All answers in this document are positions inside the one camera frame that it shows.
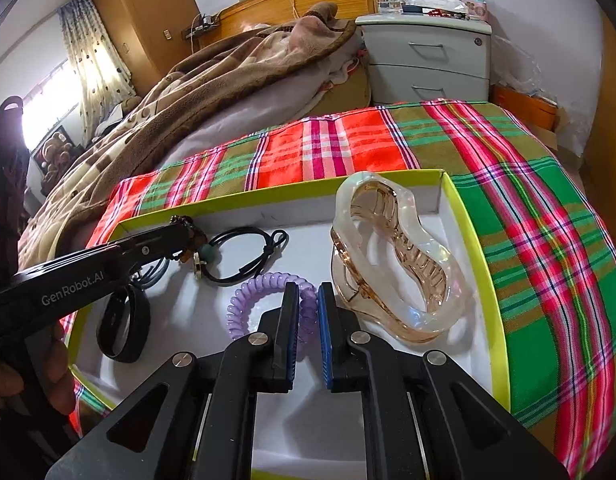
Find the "wooden headboard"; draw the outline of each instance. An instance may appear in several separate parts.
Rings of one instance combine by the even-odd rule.
[[[301,16],[316,3],[335,2],[338,18],[354,19],[377,12],[375,0],[294,0],[294,8]],[[228,38],[259,23],[277,25],[294,18],[292,0],[245,0],[219,13],[220,26],[200,37],[204,45]]]

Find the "black fitness band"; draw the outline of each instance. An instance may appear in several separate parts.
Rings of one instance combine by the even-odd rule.
[[[269,257],[275,252],[275,249],[278,248],[281,244],[288,241],[288,233],[282,229],[277,229],[273,231],[271,235],[267,232],[262,231],[258,227],[252,226],[244,226],[244,227],[236,227],[235,229],[230,229],[229,231],[224,231],[223,233],[219,233],[216,237],[212,238],[208,245],[210,246],[220,246],[225,241],[230,240],[231,238],[235,238],[240,235],[259,235],[262,236],[265,240],[265,245],[261,254],[252,260],[250,263],[244,265],[239,272],[228,277],[228,278],[217,278],[210,274],[208,271],[208,267],[205,264],[201,265],[202,274],[207,277],[211,282],[215,282],[219,285],[233,285],[237,282],[242,282],[246,280],[249,276],[259,276],[263,271]],[[199,259],[203,261],[203,257],[201,256],[201,252],[197,251]]]
[[[126,303],[130,310],[128,336],[119,352],[113,350],[119,327],[124,319]],[[150,329],[150,303],[146,293],[129,283],[110,295],[97,327],[97,343],[105,356],[119,363],[134,363],[146,344]]]

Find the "drawer handle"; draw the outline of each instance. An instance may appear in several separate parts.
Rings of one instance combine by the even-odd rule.
[[[434,48],[444,48],[444,44],[443,43],[439,43],[438,45],[428,45],[428,44],[425,44],[425,43],[412,43],[411,41],[409,41],[408,44],[410,46],[431,46],[431,47],[434,47]]]
[[[446,97],[446,92],[444,91],[444,87],[441,87],[441,88],[427,88],[427,87],[425,87],[425,86],[415,86],[415,85],[413,85],[413,86],[411,86],[411,88],[412,88],[415,92],[417,92],[417,93],[419,93],[419,90],[427,90],[427,91],[429,91],[429,92],[440,92],[440,93],[441,93],[441,95],[443,95],[444,97]]]

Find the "plaid cloth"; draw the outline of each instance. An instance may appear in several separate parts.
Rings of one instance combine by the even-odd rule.
[[[185,203],[415,168],[450,174],[480,237],[504,323],[512,413],[580,478],[616,430],[616,251],[550,152],[493,104],[376,107],[251,134],[121,182],[90,245],[122,220]]]

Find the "brown blanket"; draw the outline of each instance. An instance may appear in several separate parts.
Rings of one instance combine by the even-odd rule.
[[[70,252],[124,178],[152,171],[204,120],[264,86],[329,56],[355,31],[322,2],[296,21],[242,32],[189,56],[115,130],[73,164],[19,241],[19,268]]]

